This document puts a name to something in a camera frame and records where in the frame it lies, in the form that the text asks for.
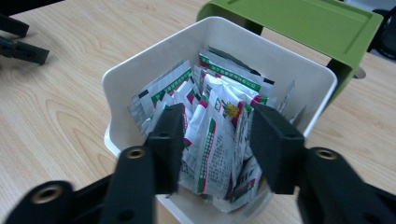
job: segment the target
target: green bracket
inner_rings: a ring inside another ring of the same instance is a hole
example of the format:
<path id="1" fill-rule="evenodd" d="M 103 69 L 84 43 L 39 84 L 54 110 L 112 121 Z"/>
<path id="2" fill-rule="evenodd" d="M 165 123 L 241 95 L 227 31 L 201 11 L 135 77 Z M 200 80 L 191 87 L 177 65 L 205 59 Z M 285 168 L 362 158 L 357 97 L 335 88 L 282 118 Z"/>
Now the green bracket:
<path id="1" fill-rule="evenodd" d="M 336 0 L 212 0 L 197 20 L 220 16 L 260 35 L 263 27 L 331 58 L 338 85 L 329 103 L 357 71 L 382 17 Z"/>

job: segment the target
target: white plastic bin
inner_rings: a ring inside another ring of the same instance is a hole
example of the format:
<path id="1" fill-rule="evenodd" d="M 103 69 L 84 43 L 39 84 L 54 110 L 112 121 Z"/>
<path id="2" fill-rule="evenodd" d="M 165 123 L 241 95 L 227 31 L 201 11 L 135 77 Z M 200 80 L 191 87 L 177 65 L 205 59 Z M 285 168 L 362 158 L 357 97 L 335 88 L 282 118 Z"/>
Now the white plastic bin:
<path id="1" fill-rule="evenodd" d="M 207 46 L 232 54 L 276 84 L 271 96 L 283 99 L 292 81 L 295 90 L 284 109 L 285 117 L 301 111 L 297 129 L 308 136 L 336 85 L 328 68 L 280 47 L 223 18 L 212 17 L 174 34 L 108 70 L 103 77 L 105 95 L 110 106 L 105 144 L 114 154 L 141 145 L 142 136 L 127 106 L 154 78 L 181 60 L 198 64 L 198 50 Z M 169 198 L 157 196 L 181 223 L 241 223 L 260 213 L 271 198 L 266 185 L 256 199 L 241 209 L 225 214 L 201 198 L 180 188 Z"/>

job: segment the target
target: black plastic part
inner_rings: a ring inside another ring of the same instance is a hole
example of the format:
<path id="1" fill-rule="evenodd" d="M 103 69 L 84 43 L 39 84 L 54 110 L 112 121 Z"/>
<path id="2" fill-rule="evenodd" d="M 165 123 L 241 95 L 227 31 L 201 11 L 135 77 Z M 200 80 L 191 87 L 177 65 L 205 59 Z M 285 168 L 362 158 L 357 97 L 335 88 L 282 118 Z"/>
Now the black plastic part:
<path id="1" fill-rule="evenodd" d="M 250 146 L 271 191 L 293 194 L 304 158 L 304 137 L 276 110 L 255 104 Z"/>
<path id="2" fill-rule="evenodd" d="M 112 175 L 108 175 L 89 186 L 75 191 L 71 211 L 73 224 L 98 223 L 105 204 L 106 193 Z"/>
<path id="3" fill-rule="evenodd" d="M 0 30 L 20 37 L 26 37 L 29 25 L 0 14 Z"/>
<path id="4" fill-rule="evenodd" d="M 148 147 L 129 147 L 121 152 L 99 223 L 153 223 L 153 167 Z"/>
<path id="5" fill-rule="evenodd" d="M 61 1 L 63 0 L 1 0 L 0 13 L 10 16 Z"/>
<path id="6" fill-rule="evenodd" d="M 50 51 L 18 41 L 16 44 L 0 36 L 0 55 L 16 58 L 29 63 L 43 64 Z"/>
<path id="7" fill-rule="evenodd" d="M 184 136 L 183 111 L 183 104 L 166 107 L 145 143 L 153 151 L 156 194 L 171 194 L 178 188 Z"/>
<path id="8" fill-rule="evenodd" d="M 19 202 L 6 223 L 69 223 L 72 194 L 72 186 L 65 181 L 50 181 L 37 186 Z"/>
<path id="9" fill-rule="evenodd" d="M 373 188 L 361 180 L 340 154 L 330 149 L 307 150 L 302 176 L 306 178 L 300 184 L 298 204 L 304 223 L 396 221 Z"/>
<path id="10" fill-rule="evenodd" d="M 374 190 L 376 196 L 378 196 L 382 203 L 384 203 L 396 216 L 396 195 L 390 194 L 389 192 L 371 185 L 370 187 Z"/>
<path id="11" fill-rule="evenodd" d="M 49 53 L 50 51 L 47 49 L 41 49 L 18 41 L 13 56 L 26 62 L 43 64 L 47 60 Z"/>
<path id="12" fill-rule="evenodd" d="M 384 20 L 369 50 L 376 49 L 381 55 L 396 60 L 396 7 L 391 11 L 376 9 L 374 12 L 382 15 Z"/>

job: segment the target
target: wooden table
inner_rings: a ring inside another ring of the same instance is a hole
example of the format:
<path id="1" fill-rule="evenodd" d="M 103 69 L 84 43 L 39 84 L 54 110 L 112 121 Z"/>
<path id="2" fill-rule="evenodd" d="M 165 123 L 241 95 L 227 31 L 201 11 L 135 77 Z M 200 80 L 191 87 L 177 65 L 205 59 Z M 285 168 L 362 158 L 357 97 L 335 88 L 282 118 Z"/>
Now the wooden table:
<path id="1" fill-rule="evenodd" d="M 103 142 L 109 121 L 103 73 L 193 24 L 205 1 L 67 0 L 14 17 L 31 26 L 22 41 L 50 54 L 41 66 L 0 58 L 2 220 L 36 185 L 63 179 L 80 189 L 113 172 L 116 158 Z M 326 61 L 289 40 L 263 35 Z M 361 66 L 367 78 L 350 82 L 307 145 L 337 150 L 366 182 L 396 194 L 396 64 L 366 54 Z M 301 222 L 294 200 L 276 195 L 252 223 Z M 160 205 L 158 219 L 175 222 Z"/>

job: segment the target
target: medicine packet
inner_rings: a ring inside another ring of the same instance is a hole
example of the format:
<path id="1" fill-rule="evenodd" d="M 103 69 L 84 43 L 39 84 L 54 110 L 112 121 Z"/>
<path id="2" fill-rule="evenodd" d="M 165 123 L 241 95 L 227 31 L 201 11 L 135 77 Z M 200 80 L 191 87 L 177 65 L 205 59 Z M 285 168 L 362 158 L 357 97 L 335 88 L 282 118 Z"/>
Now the medicine packet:
<path id="1" fill-rule="evenodd" d="M 161 114 L 163 113 L 163 111 L 165 110 L 166 107 L 170 106 L 170 105 L 175 105 L 177 102 L 175 101 L 174 98 L 172 98 L 171 95 L 169 95 L 168 93 L 164 92 L 163 96 L 160 97 L 160 101 L 157 103 L 157 108 L 154 111 L 154 114 L 152 115 L 151 118 L 147 119 L 144 123 L 145 125 L 142 127 L 143 130 L 142 132 L 144 133 L 143 137 L 146 139 L 147 136 L 149 136 L 149 133 L 151 133 L 155 126 L 157 125 L 158 120 L 161 117 Z"/>
<path id="2" fill-rule="evenodd" d="M 199 132 L 195 193 L 225 198 L 230 193 L 233 126 L 209 103 Z"/>
<path id="3" fill-rule="evenodd" d="M 247 102 L 249 105 L 254 105 L 255 103 L 260 103 L 263 105 L 268 105 L 271 107 L 274 107 L 276 104 L 276 97 L 269 98 L 267 96 L 261 96 L 257 91 L 254 91 L 251 88 L 248 88 L 247 86 L 243 85 L 240 82 L 237 82 L 231 78 L 228 78 L 224 75 L 221 74 L 216 74 L 215 72 L 211 71 L 210 69 L 204 69 L 203 67 L 199 66 L 194 66 L 194 73 L 193 77 L 195 79 L 200 80 L 198 82 L 199 84 L 199 90 L 203 90 L 205 87 L 204 85 L 204 77 L 206 75 L 210 75 L 215 78 L 219 78 L 221 82 L 218 82 L 217 84 L 222 84 L 226 85 L 228 88 L 232 89 L 232 91 L 241 99 Z"/>
<path id="4" fill-rule="evenodd" d="M 205 49 L 199 50 L 199 60 L 202 67 L 238 81 L 258 92 L 261 96 L 269 96 L 274 87 L 275 82 L 273 80 L 251 74 L 245 68 Z"/>
<path id="5" fill-rule="evenodd" d="M 164 93 L 173 95 L 174 91 L 188 81 L 191 77 L 190 61 L 186 61 L 172 71 L 169 71 L 153 82 L 149 83 L 139 94 L 133 97 L 128 109 L 133 116 L 139 131 L 145 135 L 143 130 L 147 129 L 148 122 L 156 108 L 157 103 L 161 100 Z"/>
<path id="6" fill-rule="evenodd" d="M 222 50 L 219 50 L 219 49 L 215 49 L 215 48 L 212 48 L 210 46 L 207 46 L 207 50 L 209 52 L 212 52 L 214 54 L 219 55 L 221 58 L 229 61 L 230 63 L 234 63 L 236 66 L 239 66 L 242 69 L 245 69 L 245 70 L 249 71 L 249 73 L 251 73 L 251 74 L 261 76 L 261 74 L 258 71 L 250 68 L 245 63 L 243 63 L 242 61 L 240 61 L 239 59 L 235 58 L 233 55 L 231 55 L 231 54 L 229 54 L 229 53 L 227 53 L 225 51 L 222 51 Z"/>
<path id="7" fill-rule="evenodd" d="M 182 153 L 182 167 L 179 173 L 179 184 L 194 192 L 194 180 L 195 180 L 195 167 L 197 163 L 197 154 L 199 147 L 201 146 L 199 128 L 205 118 L 207 109 L 207 99 L 202 96 L 198 106 L 194 110 L 190 119 L 189 125 L 186 132 L 184 133 L 183 139 L 183 153 Z"/>
<path id="8" fill-rule="evenodd" d="M 188 78 L 173 92 L 175 104 L 182 103 L 184 105 L 188 121 L 190 121 L 193 111 L 198 106 L 198 98 L 201 98 L 197 98 L 195 89 L 191 78 Z"/>
<path id="9" fill-rule="evenodd" d="M 253 98 L 245 95 L 241 91 L 233 88 L 220 78 L 215 78 L 206 73 L 201 73 L 201 91 L 204 95 L 209 96 L 211 92 L 215 92 L 219 99 L 219 104 L 215 107 L 220 111 L 222 108 L 222 116 L 227 118 L 234 127 L 238 121 L 242 107 L 245 104 L 251 104 Z"/>
<path id="10" fill-rule="evenodd" d="M 238 177 L 237 185 L 230 198 L 223 200 L 219 197 L 212 197 L 209 201 L 222 212 L 232 212 L 256 197 L 261 176 L 262 169 L 256 159 L 252 157 Z"/>

